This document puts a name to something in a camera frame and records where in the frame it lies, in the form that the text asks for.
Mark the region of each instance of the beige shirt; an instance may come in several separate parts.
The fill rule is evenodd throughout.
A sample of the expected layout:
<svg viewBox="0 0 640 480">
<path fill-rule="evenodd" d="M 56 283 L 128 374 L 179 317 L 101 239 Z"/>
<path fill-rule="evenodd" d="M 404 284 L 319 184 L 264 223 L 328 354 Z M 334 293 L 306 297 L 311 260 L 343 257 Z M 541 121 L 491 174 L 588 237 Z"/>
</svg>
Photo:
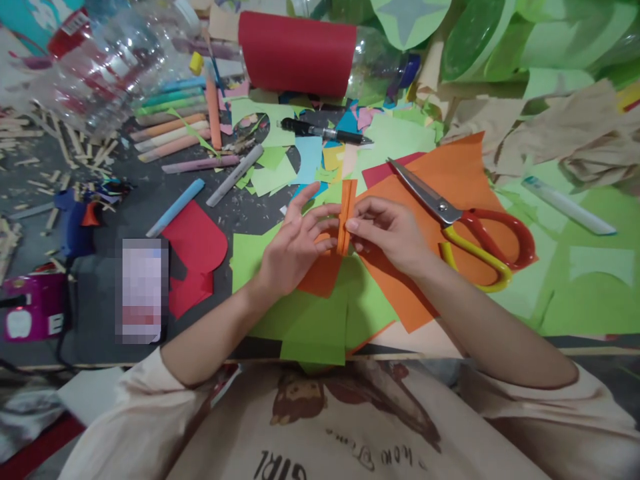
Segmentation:
<svg viewBox="0 0 640 480">
<path fill-rule="evenodd" d="M 261 365 L 209 408 L 209 389 L 184 388 L 157 349 L 124 374 L 116 407 L 60 478 L 635 478 L 633 419 L 578 369 L 576 384 L 543 391 L 464 367 L 465 403 L 416 363 L 354 362 L 312 379 Z"/>
</svg>

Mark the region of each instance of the person's left hand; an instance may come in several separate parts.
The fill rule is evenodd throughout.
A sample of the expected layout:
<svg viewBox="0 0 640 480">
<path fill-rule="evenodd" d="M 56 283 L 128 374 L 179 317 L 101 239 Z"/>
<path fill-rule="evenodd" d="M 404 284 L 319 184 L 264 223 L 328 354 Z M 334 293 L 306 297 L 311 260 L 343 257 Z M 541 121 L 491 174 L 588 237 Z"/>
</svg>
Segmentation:
<svg viewBox="0 0 640 480">
<path fill-rule="evenodd" d="M 282 228 L 267 246 L 256 280 L 262 292 L 279 299 L 290 294 L 305 277 L 313 262 L 338 240 L 328 238 L 315 242 L 318 236 L 339 225 L 337 218 L 341 206 L 328 203 L 302 215 L 302 208 L 320 189 L 320 182 L 307 186 L 289 204 Z"/>
</svg>

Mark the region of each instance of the mobile phone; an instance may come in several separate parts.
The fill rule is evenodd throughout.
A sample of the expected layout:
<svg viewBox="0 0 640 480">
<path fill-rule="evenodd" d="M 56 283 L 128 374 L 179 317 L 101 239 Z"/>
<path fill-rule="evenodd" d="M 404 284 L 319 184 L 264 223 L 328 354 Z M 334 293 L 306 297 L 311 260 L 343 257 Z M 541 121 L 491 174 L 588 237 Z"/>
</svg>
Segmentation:
<svg viewBox="0 0 640 480">
<path fill-rule="evenodd" d="M 119 343 L 166 340 L 169 302 L 169 242 L 164 238 L 122 240 Z"/>
</svg>

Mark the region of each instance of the black pen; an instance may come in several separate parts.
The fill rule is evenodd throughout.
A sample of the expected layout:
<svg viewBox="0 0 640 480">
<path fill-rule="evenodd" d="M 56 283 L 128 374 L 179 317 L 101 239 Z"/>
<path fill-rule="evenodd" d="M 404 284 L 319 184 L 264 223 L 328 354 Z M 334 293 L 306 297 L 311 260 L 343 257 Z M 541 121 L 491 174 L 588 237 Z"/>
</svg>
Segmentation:
<svg viewBox="0 0 640 480">
<path fill-rule="evenodd" d="M 338 142 L 354 143 L 356 145 L 367 145 L 373 140 L 366 138 L 359 133 L 349 133 L 342 130 L 326 129 L 307 122 L 296 119 L 282 119 L 280 127 L 284 130 L 292 131 L 302 137 L 322 137 L 324 140 L 335 140 Z"/>
</svg>

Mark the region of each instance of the scissor blade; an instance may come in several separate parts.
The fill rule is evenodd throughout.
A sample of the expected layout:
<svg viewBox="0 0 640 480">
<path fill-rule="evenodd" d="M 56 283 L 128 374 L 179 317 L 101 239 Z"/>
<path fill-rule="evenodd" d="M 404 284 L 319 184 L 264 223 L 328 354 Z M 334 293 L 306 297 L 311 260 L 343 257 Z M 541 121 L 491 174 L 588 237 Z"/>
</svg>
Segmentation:
<svg viewBox="0 0 640 480">
<path fill-rule="evenodd" d="M 452 225 L 462 217 L 462 210 L 458 210 L 450 204 L 446 198 L 420 180 L 418 176 L 398 162 L 387 159 L 392 168 L 397 172 L 406 186 L 415 194 L 422 204 L 436 216 L 442 223 Z"/>
</svg>

